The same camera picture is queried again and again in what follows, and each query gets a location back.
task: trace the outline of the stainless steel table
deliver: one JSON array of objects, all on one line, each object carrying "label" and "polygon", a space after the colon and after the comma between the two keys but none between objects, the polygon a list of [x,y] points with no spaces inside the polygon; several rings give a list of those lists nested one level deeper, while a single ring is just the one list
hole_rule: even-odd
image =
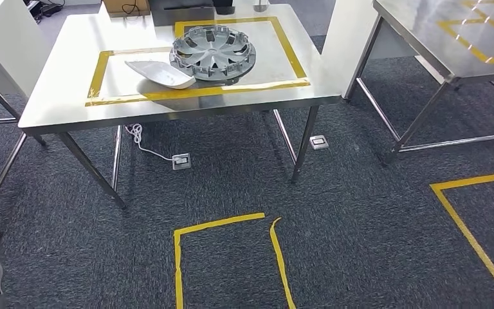
[{"label": "stainless steel table", "polygon": [[[273,109],[296,181],[322,98],[340,94],[333,91],[319,53],[289,5],[238,5],[227,13],[218,15],[213,8],[174,11],[175,20],[163,26],[154,26],[151,16],[109,18],[104,8],[99,14],[68,17],[19,127],[28,135],[58,134],[105,192],[123,205],[116,192],[122,126]],[[184,90],[167,89],[124,64],[169,61],[176,36],[188,27],[214,23],[246,33],[257,49],[254,68],[232,84],[197,82]],[[295,107],[310,107],[298,153],[276,110]],[[109,126],[117,126],[110,183],[68,133]]]},{"label": "stainless steel table", "polygon": [[[494,140],[494,135],[423,145],[408,145],[410,137],[435,109],[440,96],[467,82],[494,85],[494,0],[374,0],[378,20],[363,51],[353,82],[344,97],[350,99],[357,84],[391,132],[395,144],[382,159],[387,164],[398,153]],[[394,129],[361,79],[361,74],[383,23],[391,27],[443,78],[438,91],[403,135]]]}]

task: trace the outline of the floor power socket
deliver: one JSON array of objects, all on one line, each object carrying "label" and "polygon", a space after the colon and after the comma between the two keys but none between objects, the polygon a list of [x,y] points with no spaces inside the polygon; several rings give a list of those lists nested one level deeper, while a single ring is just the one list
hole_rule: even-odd
[{"label": "floor power socket", "polygon": [[192,162],[190,162],[190,153],[176,154],[171,157],[173,159],[173,170],[178,169],[190,169],[192,167]]},{"label": "floor power socket", "polygon": [[312,136],[309,138],[309,143],[311,144],[311,148],[314,150],[317,149],[325,149],[329,147],[329,142],[323,135]]}]

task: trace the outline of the black cable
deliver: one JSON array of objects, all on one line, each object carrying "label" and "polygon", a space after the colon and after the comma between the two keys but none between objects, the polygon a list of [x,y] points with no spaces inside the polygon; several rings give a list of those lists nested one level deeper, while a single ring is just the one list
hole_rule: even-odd
[{"label": "black cable", "polygon": [[49,4],[51,5],[58,5],[60,6],[61,8],[65,6],[65,0],[63,0],[63,3],[60,4],[60,3],[56,3],[56,2],[53,2],[52,0],[47,0]]},{"label": "black cable", "polygon": [[[131,10],[129,10],[129,12],[128,12],[128,11],[124,8],[125,6],[131,6]],[[132,5],[131,5],[131,4],[128,4],[128,3],[126,3],[125,5],[122,5],[122,11],[123,11],[124,13],[126,13],[126,15],[129,15],[129,14],[133,13],[133,11],[135,11],[135,9],[137,9],[137,13],[138,13],[139,15],[141,15],[141,12],[139,11],[139,6],[137,6],[137,0],[134,0]]]},{"label": "black cable", "polygon": [[33,16],[33,19],[35,19],[35,22],[37,24],[40,24],[41,21],[42,21],[42,14],[41,13],[38,13],[37,15]]}]

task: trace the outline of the floor outlet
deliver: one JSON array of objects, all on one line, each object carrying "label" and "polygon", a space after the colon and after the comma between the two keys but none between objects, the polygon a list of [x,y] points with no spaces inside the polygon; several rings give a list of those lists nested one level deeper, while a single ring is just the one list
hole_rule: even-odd
[{"label": "floor outlet", "polygon": [[177,171],[178,169],[190,169],[192,164],[190,162],[190,154],[176,154],[171,157],[173,159],[173,170]]}]

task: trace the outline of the power cord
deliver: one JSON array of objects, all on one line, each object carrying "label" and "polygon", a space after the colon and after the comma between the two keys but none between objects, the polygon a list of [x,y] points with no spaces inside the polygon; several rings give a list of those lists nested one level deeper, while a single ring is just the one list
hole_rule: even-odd
[{"label": "power cord", "polygon": [[139,149],[141,149],[142,151],[152,153],[153,155],[159,156],[160,158],[162,158],[166,161],[175,161],[175,162],[181,161],[180,158],[173,158],[173,159],[166,158],[159,153],[155,153],[154,151],[151,151],[151,150],[148,150],[148,149],[141,147],[141,139],[142,139],[141,133],[143,132],[143,127],[140,124],[133,124],[133,125],[131,124],[131,125],[126,126],[125,128],[126,128],[126,131],[133,136],[133,141],[135,142],[135,144],[137,144],[137,146],[139,146]]},{"label": "power cord", "polygon": [[40,12],[33,16],[37,24],[41,23],[43,17],[51,17],[53,14],[61,11],[65,6],[65,0],[63,3],[55,3],[52,0],[39,1],[42,3]]},{"label": "power cord", "polygon": [[[125,6],[131,6],[131,10],[127,11],[124,7]],[[133,13],[133,11],[135,11],[135,9],[137,9],[137,13],[139,15],[141,15],[141,12],[139,11],[139,6],[137,6],[137,0],[134,0],[133,1],[133,4],[129,4],[129,3],[126,3],[125,5],[122,5],[122,11],[124,13],[126,13],[126,15],[129,15],[131,13]]]}]

